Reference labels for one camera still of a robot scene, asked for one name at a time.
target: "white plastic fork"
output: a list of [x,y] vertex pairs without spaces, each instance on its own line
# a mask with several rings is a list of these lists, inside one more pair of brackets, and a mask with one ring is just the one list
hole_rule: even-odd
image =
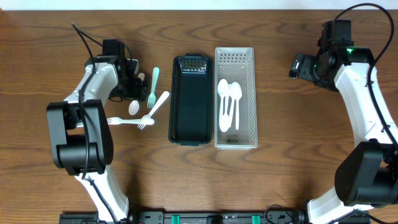
[[149,114],[144,115],[141,118],[141,122],[138,124],[138,128],[139,129],[144,129],[144,127],[146,126],[146,123],[149,119],[151,119],[152,115],[156,112],[157,109],[159,109],[159,107],[162,105],[162,103],[164,101],[166,101],[167,97],[169,97],[170,93],[168,91],[164,91],[162,93],[162,95],[159,97],[159,99],[157,100],[157,102],[155,103],[155,106],[151,109],[151,111],[149,112]]
[[153,108],[154,104],[156,102],[155,89],[156,89],[156,83],[157,83],[158,78],[159,78],[159,68],[154,67],[154,71],[152,72],[152,86],[150,87],[150,95],[148,96],[147,107],[149,109]]
[[[114,124],[114,125],[139,124],[141,122],[141,119],[122,119],[122,118],[118,118],[118,117],[113,117],[113,118],[106,119],[106,121],[108,122],[108,124]],[[154,123],[155,123],[154,119],[149,119],[146,122],[147,125],[153,125]]]

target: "plastic container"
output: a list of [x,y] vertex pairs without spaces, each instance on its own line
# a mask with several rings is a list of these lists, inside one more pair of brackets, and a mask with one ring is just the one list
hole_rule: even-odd
[[170,103],[169,141],[198,146],[211,141],[213,67],[200,54],[175,57]]
[[[218,82],[238,82],[242,88],[239,101],[239,129],[235,128],[235,112],[231,127],[222,132],[218,126],[220,96]],[[228,111],[231,107],[229,98]],[[249,47],[218,47],[215,57],[215,146],[218,149],[252,149],[258,147],[256,86],[254,83],[254,51]]]

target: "black tray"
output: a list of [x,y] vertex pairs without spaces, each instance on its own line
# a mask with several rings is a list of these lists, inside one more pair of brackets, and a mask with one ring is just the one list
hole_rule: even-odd
[[173,63],[169,140],[182,146],[211,141],[213,68],[200,54],[176,57]]

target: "wood grain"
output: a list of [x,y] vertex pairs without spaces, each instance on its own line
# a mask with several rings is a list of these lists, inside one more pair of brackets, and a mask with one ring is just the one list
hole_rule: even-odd
[[[264,210],[272,203],[302,208],[333,186],[353,150],[338,93],[287,78],[294,55],[314,54],[323,22],[338,11],[60,11],[3,12],[0,17],[0,223],[57,223],[60,213],[95,211],[85,189],[57,169],[45,108],[62,101],[83,75],[88,53],[73,21],[95,39],[119,38],[140,71],[160,67],[157,94],[171,90],[172,60],[187,52],[214,57],[216,47],[253,47],[259,147],[218,151],[214,142],[180,147],[167,139],[169,106],[139,131],[112,126],[113,167],[134,208]],[[398,19],[398,12],[392,12]],[[357,45],[374,54],[388,38],[377,11],[354,11]],[[100,48],[90,44],[95,54]],[[398,42],[377,66],[379,83],[398,117]],[[128,118],[128,102],[107,102],[107,116]],[[396,221],[396,206],[371,213]]]

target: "white background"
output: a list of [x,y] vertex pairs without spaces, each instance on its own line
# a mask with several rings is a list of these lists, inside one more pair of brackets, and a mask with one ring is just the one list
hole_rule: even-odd
[[398,9],[398,0],[0,0],[0,7],[5,11],[346,9],[364,2]]

